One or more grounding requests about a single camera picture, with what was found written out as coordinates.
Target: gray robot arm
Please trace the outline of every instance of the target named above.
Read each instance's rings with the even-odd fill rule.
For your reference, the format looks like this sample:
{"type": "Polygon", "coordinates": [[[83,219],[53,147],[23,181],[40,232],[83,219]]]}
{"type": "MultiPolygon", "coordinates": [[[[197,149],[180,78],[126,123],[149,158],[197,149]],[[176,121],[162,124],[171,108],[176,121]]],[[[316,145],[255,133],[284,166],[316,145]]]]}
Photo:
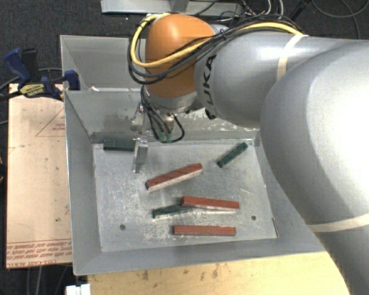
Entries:
{"type": "Polygon", "coordinates": [[[195,78],[209,114],[260,127],[282,189],[351,294],[369,294],[369,41],[252,33],[195,78]]]}

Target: cardboard sheet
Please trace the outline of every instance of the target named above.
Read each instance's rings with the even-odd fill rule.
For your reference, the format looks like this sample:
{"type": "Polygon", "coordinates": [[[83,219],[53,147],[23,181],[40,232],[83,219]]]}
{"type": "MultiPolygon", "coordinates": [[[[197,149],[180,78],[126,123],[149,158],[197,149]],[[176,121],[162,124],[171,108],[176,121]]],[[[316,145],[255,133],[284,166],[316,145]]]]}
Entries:
{"type": "Polygon", "coordinates": [[[8,134],[6,267],[71,263],[63,102],[11,99],[8,134]]]}

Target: black carpet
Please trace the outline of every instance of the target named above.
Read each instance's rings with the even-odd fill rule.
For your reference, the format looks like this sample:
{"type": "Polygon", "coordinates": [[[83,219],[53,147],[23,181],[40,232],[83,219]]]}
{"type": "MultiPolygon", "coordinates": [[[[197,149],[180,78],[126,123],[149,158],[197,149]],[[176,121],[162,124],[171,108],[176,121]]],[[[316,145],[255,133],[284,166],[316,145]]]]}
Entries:
{"type": "MultiPolygon", "coordinates": [[[[38,49],[40,68],[61,67],[59,37],[126,36],[144,15],[103,15],[101,0],[0,0],[0,85],[14,76],[3,63],[6,53],[16,47],[38,49]]],[[[353,12],[360,10],[367,0],[344,0],[353,12]]],[[[285,15],[290,15],[300,0],[283,0],[285,15]]],[[[340,0],[315,0],[324,11],[333,14],[349,14],[340,0]]],[[[343,39],[369,39],[369,4],[355,19],[331,18],[320,13],[310,3],[296,19],[296,23],[308,35],[343,39]]],[[[8,117],[7,103],[0,103],[0,121],[8,117]]],[[[7,162],[7,126],[0,126],[0,154],[7,162]]],[[[0,288],[4,294],[26,294],[26,281],[30,280],[30,292],[34,294],[38,269],[6,270],[4,246],[6,232],[6,183],[0,186],[0,288]]],[[[74,284],[71,268],[45,267],[42,271],[41,294],[54,294],[60,277],[62,285],[74,284]]]]}

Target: white stripe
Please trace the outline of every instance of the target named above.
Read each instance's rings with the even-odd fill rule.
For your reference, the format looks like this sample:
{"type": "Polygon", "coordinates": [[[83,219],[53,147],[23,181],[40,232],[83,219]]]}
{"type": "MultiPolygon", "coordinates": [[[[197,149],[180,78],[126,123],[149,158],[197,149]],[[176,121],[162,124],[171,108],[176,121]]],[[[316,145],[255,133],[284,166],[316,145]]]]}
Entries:
{"type": "Polygon", "coordinates": [[[294,35],[284,46],[282,54],[279,58],[279,63],[277,64],[277,81],[287,72],[288,55],[290,54],[296,43],[299,42],[303,36],[306,35],[294,35]]]}
{"type": "Polygon", "coordinates": [[[339,230],[356,229],[358,227],[369,225],[369,213],[358,216],[352,219],[345,219],[343,221],[307,225],[313,233],[337,232],[339,230]]]}

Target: clamp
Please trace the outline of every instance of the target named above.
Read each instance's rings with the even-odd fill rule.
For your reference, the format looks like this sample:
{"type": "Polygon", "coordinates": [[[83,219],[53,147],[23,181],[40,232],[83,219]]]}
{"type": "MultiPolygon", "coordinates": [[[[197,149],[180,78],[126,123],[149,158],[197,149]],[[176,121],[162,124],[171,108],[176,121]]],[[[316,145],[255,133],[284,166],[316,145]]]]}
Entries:
{"type": "MultiPolygon", "coordinates": [[[[27,98],[49,97],[63,100],[63,92],[47,76],[42,76],[38,68],[37,50],[15,48],[7,53],[4,63],[8,70],[20,78],[18,94],[27,98]]],[[[78,74],[68,70],[64,76],[54,81],[67,81],[65,90],[80,90],[78,74]]]]}

